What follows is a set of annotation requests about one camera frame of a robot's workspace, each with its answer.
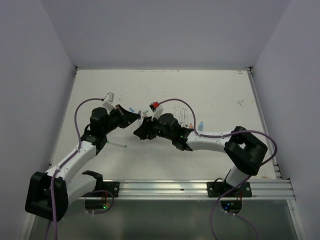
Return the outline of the teal pen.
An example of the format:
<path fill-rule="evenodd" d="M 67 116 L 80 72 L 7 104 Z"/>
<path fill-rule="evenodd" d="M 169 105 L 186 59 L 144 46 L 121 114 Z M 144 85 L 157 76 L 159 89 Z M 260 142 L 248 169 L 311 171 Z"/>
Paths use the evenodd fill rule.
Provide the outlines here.
<path fill-rule="evenodd" d="M 127 148 L 126 144 L 114 143 L 114 142 L 110 142 L 110 141 L 108 141 L 108 144 L 113 145 L 113 146 L 117 146 L 117 147 L 121 147 L 121 148 Z"/>

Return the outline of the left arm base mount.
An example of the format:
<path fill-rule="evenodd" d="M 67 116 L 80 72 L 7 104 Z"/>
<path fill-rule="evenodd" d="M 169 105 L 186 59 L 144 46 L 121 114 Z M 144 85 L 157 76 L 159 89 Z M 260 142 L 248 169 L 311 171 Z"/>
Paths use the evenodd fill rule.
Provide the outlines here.
<path fill-rule="evenodd" d="M 98 215 L 112 209 L 115 198 L 119 196 L 120 183 L 118 181 L 104 181 L 103 175 L 86 170 L 82 173 L 95 179 L 94 189 L 84 195 L 84 206 L 88 213 Z"/>

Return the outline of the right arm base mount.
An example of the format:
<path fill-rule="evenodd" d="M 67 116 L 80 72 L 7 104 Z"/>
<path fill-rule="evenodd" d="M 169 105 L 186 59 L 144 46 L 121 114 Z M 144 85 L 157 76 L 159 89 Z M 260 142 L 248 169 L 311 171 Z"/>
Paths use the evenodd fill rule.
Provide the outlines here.
<path fill-rule="evenodd" d="M 206 183 L 207 195 L 209 198 L 219 198 L 225 192 L 228 192 L 233 187 L 228 185 L 222 178 L 218 178 L 214 181 Z M 243 198 L 251 198 L 253 196 L 251 185 L 249 182 L 245 182 L 240 187 L 233 189 L 224 197 L 226 200 L 220 200 L 219 205 L 224 211 L 232 214 L 238 214 L 242 207 Z"/>

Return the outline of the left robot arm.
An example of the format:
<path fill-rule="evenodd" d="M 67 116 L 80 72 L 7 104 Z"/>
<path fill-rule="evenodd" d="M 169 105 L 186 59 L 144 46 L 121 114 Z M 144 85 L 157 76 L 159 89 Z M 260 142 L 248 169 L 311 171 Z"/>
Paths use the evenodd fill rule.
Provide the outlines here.
<path fill-rule="evenodd" d="M 86 170 L 80 178 L 75 175 L 95 158 L 107 143 L 107 135 L 116 128 L 126 128 L 140 119 L 140 114 L 116 105 L 111 111 L 104 107 L 92 110 L 79 144 L 58 164 L 46 172 L 35 172 L 29 182 L 25 211 L 50 221 L 60 221 L 69 205 L 90 193 L 103 193 L 103 176 Z"/>

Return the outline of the blue pen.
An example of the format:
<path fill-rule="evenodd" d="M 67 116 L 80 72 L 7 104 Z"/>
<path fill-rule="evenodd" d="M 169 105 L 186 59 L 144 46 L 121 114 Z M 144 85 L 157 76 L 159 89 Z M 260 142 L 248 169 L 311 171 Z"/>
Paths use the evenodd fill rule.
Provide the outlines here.
<path fill-rule="evenodd" d="M 185 108 L 183 111 L 183 117 L 184 117 L 184 126 L 188 127 L 189 121 L 188 121 L 188 110 Z"/>

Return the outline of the green capped pen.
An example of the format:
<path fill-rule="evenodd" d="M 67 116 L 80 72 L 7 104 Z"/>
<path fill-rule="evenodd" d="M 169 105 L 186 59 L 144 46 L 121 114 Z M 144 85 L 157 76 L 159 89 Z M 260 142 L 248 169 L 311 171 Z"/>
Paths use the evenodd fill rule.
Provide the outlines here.
<path fill-rule="evenodd" d="M 178 118 L 179 118 L 180 124 L 183 123 L 183 115 L 182 115 L 180 106 L 178 106 Z"/>

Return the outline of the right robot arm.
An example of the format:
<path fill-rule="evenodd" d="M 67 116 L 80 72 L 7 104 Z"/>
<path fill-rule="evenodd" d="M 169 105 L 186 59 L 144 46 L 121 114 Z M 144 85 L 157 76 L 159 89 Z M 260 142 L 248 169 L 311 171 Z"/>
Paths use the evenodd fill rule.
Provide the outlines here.
<path fill-rule="evenodd" d="M 268 150 L 261 140 L 241 126 L 218 137 L 209 137 L 181 126 L 171 113 L 158 119 L 146 117 L 133 134 L 141 140 L 164 138 L 180 151 L 206 150 L 227 154 L 234 166 L 225 177 L 222 189 L 231 197 L 241 190 L 241 182 L 258 174 Z"/>

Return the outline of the light blue highlighter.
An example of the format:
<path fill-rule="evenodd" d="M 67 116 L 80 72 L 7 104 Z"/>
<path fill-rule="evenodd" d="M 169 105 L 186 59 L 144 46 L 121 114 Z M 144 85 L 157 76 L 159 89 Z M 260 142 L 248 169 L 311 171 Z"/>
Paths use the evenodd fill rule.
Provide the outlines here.
<path fill-rule="evenodd" d="M 204 130 L 204 123 L 202 121 L 199 123 L 197 130 L 200 132 Z"/>

